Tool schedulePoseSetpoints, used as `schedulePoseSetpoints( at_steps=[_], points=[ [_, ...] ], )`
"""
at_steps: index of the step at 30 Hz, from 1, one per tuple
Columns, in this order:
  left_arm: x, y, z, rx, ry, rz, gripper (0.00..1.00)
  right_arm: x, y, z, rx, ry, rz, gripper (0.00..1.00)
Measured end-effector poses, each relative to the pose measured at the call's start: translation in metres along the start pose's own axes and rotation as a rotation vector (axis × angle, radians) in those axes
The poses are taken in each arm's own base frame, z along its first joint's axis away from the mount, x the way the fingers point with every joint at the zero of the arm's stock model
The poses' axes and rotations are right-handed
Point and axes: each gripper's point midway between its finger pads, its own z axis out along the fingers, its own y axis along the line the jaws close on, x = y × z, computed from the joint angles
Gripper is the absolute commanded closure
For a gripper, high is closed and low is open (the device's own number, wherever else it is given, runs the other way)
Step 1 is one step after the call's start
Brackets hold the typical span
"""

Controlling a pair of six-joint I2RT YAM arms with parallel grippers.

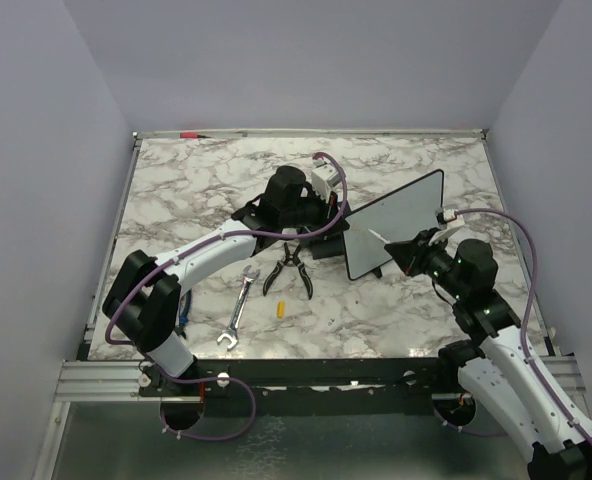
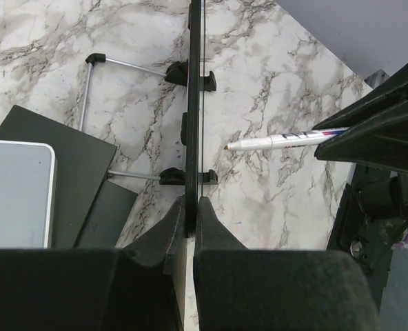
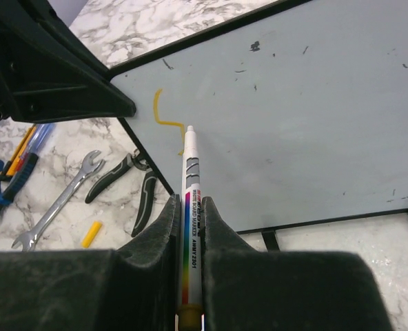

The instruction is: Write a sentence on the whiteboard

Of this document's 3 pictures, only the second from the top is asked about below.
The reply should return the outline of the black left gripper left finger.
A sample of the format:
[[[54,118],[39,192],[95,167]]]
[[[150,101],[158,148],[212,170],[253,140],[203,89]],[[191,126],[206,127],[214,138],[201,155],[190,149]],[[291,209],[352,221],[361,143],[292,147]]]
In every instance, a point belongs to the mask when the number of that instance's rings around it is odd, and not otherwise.
[[[185,199],[124,248],[0,250],[0,330],[182,330]]]

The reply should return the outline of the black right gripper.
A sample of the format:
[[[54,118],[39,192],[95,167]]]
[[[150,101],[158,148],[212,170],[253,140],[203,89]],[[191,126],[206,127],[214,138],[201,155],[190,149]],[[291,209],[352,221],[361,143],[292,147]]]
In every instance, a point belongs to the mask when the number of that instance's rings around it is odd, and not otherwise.
[[[408,63],[314,129],[341,127],[351,128],[320,144],[316,158],[362,164],[357,206],[371,222],[408,220],[408,174],[400,173],[408,172]]]

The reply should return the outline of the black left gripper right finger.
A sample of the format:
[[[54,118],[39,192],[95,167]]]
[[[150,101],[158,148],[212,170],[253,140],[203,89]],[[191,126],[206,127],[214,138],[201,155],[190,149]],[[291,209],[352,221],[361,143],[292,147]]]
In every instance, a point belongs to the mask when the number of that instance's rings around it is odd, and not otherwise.
[[[250,250],[198,203],[194,288],[201,330],[378,330],[365,276],[340,251]]]

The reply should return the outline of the white marker pen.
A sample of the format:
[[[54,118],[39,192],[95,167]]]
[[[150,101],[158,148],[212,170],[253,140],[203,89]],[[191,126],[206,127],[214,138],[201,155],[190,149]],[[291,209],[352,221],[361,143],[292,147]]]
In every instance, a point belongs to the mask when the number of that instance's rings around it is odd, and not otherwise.
[[[249,151],[317,146],[337,135],[344,133],[347,130],[348,128],[333,128],[299,133],[275,134],[267,137],[243,139],[229,143],[224,147],[224,149],[231,151]]]

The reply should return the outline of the black framed whiteboard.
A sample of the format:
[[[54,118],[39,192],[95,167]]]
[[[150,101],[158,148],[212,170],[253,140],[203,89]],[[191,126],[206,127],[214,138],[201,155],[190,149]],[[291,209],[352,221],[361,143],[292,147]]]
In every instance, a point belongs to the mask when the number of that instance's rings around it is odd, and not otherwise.
[[[185,178],[185,231],[193,237],[196,232],[198,189],[201,184],[199,170],[200,97],[201,87],[201,28],[203,27],[203,2],[190,2],[190,49],[187,80],[187,134]]]

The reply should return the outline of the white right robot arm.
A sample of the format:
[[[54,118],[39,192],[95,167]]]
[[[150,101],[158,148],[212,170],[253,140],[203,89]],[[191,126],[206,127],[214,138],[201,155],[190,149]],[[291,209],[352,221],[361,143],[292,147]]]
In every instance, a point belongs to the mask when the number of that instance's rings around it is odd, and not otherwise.
[[[375,294],[383,291],[392,250],[408,235],[408,63],[321,129],[350,128],[322,143],[323,161],[354,163],[328,248],[352,256]]]

